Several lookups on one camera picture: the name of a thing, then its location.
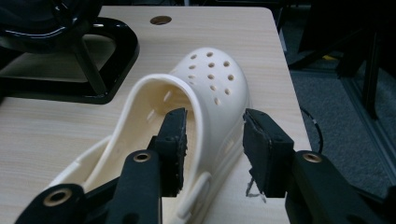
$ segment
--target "black curved frame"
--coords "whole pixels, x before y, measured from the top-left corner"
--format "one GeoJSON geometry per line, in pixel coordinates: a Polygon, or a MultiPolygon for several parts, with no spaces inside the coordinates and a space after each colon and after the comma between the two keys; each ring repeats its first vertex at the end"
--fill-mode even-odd
{"type": "MultiPolygon", "coordinates": [[[[116,48],[98,71],[82,38],[71,48],[87,78],[87,82],[65,82],[0,77],[3,96],[103,105],[109,103],[127,76],[139,54],[136,34],[124,22],[97,18],[88,34],[113,39],[116,48]]],[[[0,69],[23,52],[0,49],[0,69]]]]}

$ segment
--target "floor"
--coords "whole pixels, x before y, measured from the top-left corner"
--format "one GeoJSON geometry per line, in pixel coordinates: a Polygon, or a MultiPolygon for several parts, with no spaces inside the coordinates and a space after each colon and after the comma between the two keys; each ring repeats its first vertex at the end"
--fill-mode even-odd
{"type": "MultiPolygon", "coordinates": [[[[298,52],[310,6],[292,6],[283,26],[288,64],[310,52],[298,52]]],[[[342,56],[340,52],[332,55],[342,56]]],[[[315,118],[323,134],[323,154],[355,187],[384,197],[396,185],[396,78],[380,70],[376,94],[378,120],[361,108],[364,65],[353,78],[334,72],[338,60],[318,60],[304,70],[290,70],[300,106],[315,118]]],[[[314,150],[318,131],[304,115],[314,150]]]]}

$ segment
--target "black plastic bracket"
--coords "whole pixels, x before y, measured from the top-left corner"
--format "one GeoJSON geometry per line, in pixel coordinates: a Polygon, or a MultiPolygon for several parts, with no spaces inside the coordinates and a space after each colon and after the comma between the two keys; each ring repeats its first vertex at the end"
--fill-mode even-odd
{"type": "Polygon", "coordinates": [[[76,184],[46,189],[16,224],[162,223],[162,197],[176,197],[183,187],[186,115],[184,108],[167,113],[158,136],[126,158],[119,177],[88,193],[76,184]]]}

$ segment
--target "bolt hole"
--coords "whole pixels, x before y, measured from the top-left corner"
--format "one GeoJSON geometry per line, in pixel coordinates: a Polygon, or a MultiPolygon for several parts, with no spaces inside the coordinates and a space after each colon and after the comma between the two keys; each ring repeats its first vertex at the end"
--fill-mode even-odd
{"type": "Polygon", "coordinates": [[[148,153],[139,153],[134,156],[134,161],[144,162],[150,159],[150,155],[148,153]]]}
{"type": "Polygon", "coordinates": [[[172,18],[168,16],[158,16],[152,18],[149,22],[153,25],[164,25],[169,23],[172,20],[172,18]]]}
{"type": "Polygon", "coordinates": [[[313,153],[305,153],[303,155],[304,159],[306,161],[310,161],[310,162],[321,162],[321,157],[313,154],[313,153]]]}
{"type": "Polygon", "coordinates": [[[53,207],[66,202],[72,196],[70,189],[57,189],[44,199],[44,205],[53,207]]]}

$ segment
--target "crocs shoe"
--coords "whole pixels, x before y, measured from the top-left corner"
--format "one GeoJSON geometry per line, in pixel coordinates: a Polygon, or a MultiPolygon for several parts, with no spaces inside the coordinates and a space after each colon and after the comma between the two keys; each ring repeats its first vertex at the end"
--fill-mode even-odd
{"type": "Polygon", "coordinates": [[[202,222],[243,152],[243,114],[251,107],[241,68],[218,49],[197,49],[170,74],[138,80],[115,132],[77,158],[50,185],[77,183],[87,192],[119,176],[125,158],[146,148],[166,113],[181,107],[188,110],[185,181],[176,198],[163,198],[163,221],[202,222]]]}

